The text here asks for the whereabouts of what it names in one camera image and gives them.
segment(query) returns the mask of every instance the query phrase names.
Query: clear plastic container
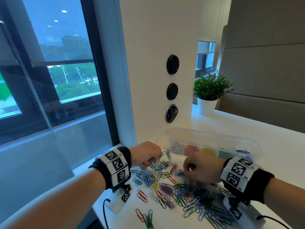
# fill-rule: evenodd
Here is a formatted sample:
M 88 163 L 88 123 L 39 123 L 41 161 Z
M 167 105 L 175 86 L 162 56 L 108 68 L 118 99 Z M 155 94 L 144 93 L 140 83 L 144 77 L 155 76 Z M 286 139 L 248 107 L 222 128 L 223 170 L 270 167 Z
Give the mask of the clear plastic container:
M 258 144 L 251 139 L 185 128 L 169 129 L 157 144 L 184 156 L 202 152 L 227 159 L 238 155 L 255 162 L 262 155 Z

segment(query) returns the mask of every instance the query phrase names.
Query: black cable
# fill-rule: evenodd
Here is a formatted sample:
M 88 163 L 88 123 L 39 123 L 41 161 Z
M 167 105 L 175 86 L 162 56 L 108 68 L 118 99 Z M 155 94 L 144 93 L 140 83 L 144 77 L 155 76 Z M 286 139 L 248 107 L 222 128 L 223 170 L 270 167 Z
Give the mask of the black cable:
M 105 201 L 110 202 L 111 200 L 107 198 L 107 199 L 105 199 L 104 202 L 103 202 L 103 212 L 104 212 L 105 224 L 106 224 L 107 229 L 109 229 L 108 223 L 107 223 L 107 219 L 106 219 L 106 214 L 105 214 Z
M 257 220 L 260 220 L 261 218 L 267 218 L 267 219 L 272 219 L 274 221 L 276 221 L 277 223 L 279 223 L 280 225 L 282 225 L 283 227 L 287 228 L 287 229 L 290 229 L 289 227 L 287 227 L 285 224 L 281 223 L 280 221 L 274 219 L 274 218 L 271 218 L 269 216 L 266 216 L 266 215 L 259 215 L 256 217 Z

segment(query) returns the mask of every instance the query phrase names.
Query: white flower pot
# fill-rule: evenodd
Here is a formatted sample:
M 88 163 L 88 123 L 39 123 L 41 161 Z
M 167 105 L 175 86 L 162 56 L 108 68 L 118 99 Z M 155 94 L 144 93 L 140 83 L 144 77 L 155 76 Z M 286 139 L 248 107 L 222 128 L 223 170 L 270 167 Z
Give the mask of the white flower pot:
M 212 115 L 218 100 L 202 100 L 197 97 L 198 112 L 201 115 Z

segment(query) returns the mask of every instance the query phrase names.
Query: forearm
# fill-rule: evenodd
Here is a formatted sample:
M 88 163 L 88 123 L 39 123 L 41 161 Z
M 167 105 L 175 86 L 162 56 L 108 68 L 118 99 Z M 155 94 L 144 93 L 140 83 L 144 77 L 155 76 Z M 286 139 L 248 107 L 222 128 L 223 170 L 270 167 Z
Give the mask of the forearm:
M 265 204 L 293 229 L 305 228 L 305 190 L 272 178 L 264 192 Z
M 105 187 L 102 174 L 90 168 L 25 205 L 0 229 L 75 228 Z

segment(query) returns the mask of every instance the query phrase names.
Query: hand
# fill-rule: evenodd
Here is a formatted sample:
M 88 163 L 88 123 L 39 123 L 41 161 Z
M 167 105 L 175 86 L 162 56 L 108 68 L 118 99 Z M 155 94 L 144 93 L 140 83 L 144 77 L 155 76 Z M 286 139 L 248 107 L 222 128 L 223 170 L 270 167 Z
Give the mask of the hand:
M 150 141 L 131 147 L 129 150 L 132 155 L 132 167 L 139 166 L 141 170 L 147 169 L 161 157 L 161 148 Z
M 183 169 L 185 176 L 191 180 L 201 181 L 203 183 L 217 183 L 221 182 L 220 176 L 224 162 L 224 159 L 207 154 L 195 153 L 185 159 Z

